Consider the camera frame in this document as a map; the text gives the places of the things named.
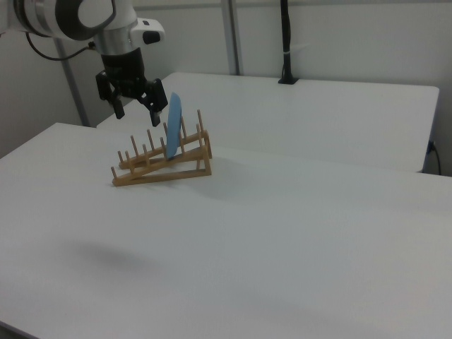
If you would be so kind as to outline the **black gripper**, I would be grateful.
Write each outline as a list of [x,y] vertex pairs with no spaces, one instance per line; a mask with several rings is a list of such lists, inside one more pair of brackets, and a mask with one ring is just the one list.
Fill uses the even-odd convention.
[[145,78],[145,67],[141,48],[121,55],[101,55],[104,71],[96,77],[101,100],[113,108],[117,119],[125,115],[121,95],[137,100],[149,111],[151,124],[160,124],[160,113],[168,105],[162,81]]

